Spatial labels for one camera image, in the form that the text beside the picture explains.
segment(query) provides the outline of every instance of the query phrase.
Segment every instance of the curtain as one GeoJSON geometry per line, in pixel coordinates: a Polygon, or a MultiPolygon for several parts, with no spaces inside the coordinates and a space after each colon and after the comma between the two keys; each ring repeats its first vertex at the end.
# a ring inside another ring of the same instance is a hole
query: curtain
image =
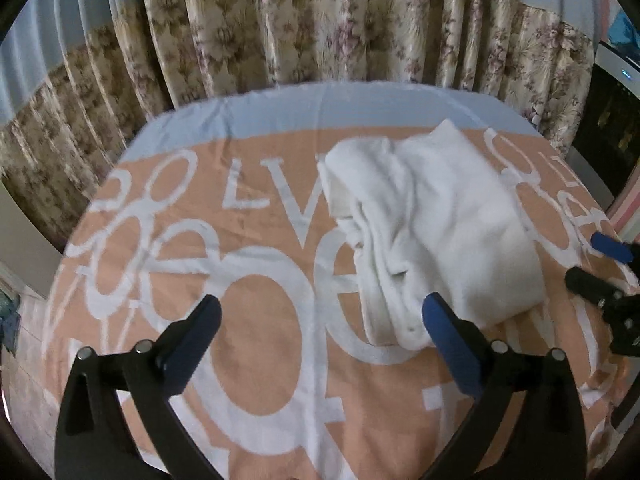
{"type": "Polygon", "coordinates": [[[598,20],[591,0],[30,0],[0,48],[2,182],[63,250],[147,121],[320,80],[490,94],[565,153],[598,20]]]}

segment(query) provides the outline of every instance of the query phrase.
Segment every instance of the wall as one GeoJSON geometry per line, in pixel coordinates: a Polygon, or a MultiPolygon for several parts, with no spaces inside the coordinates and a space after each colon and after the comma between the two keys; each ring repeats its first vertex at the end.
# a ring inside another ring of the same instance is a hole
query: wall
{"type": "Polygon", "coordinates": [[[62,255],[29,222],[0,183],[2,277],[12,286],[27,285],[46,299],[61,258],[62,255]]]}

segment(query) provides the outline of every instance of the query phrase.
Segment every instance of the metal screw head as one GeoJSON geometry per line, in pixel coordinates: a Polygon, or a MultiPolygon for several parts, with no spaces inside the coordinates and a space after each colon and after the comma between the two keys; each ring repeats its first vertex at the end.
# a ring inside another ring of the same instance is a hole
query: metal screw head
{"type": "Polygon", "coordinates": [[[90,346],[85,346],[78,351],[78,359],[84,361],[94,354],[94,349],[90,346]]]}
{"type": "Polygon", "coordinates": [[[153,348],[154,342],[149,339],[143,339],[142,341],[138,341],[133,349],[138,354],[146,354],[153,348]]]}
{"type": "Polygon", "coordinates": [[[491,343],[491,350],[493,350],[497,354],[506,354],[509,351],[509,345],[504,341],[500,341],[496,339],[491,343]]]}
{"type": "Polygon", "coordinates": [[[556,361],[564,361],[566,359],[566,354],[564,353],[563,350],[559,348],[554,348],[551,351],[551,357],[556,361]]]}

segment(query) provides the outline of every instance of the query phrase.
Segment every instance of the blue object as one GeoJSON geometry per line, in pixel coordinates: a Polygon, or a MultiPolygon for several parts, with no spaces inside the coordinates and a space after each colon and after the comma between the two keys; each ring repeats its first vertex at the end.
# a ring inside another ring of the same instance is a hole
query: blue object
{"type": "Polygon", "coordinates": [[[458,389],[475,400],[480,399],[484,391],[482,365],[456,326],[456,323],[468,322],[460,321],[437,293],[428,295],[422,302],[422,322],[446,362],[458,389]]]}
{"type": "Polygon", "coordinates": [[[0,292],[0,344],[15,356],[20,331],[20,296],[11,300],[4,292],[0,292]]]}
{"type": "Polygon", "coordinates": [[[591,247],[600,251],[605,256],[628,265],[634,260],[631,249],[626,244],[614,240],[602,233],[594,233],[591,237],[591,247]]]}
{"type": "Polygon", "coordinates": [[[640,49],[640,34],[623,10],[616,15],[609,27],[609,41],[613,45],[632,44],[640,49]]]}

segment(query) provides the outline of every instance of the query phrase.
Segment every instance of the folded white towel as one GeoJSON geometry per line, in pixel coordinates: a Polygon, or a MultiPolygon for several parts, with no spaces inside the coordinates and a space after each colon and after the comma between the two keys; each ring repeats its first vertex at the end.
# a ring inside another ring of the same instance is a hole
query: folded white towel
{"type": "Polygon", "coordinates": [[[421,316],[431,292],[480,328],[543,301],[540,261],[515,197],[450,121],[405,140],[343,140],[318,169],[355,252],[373,345],[433,345],[421,316]]]}

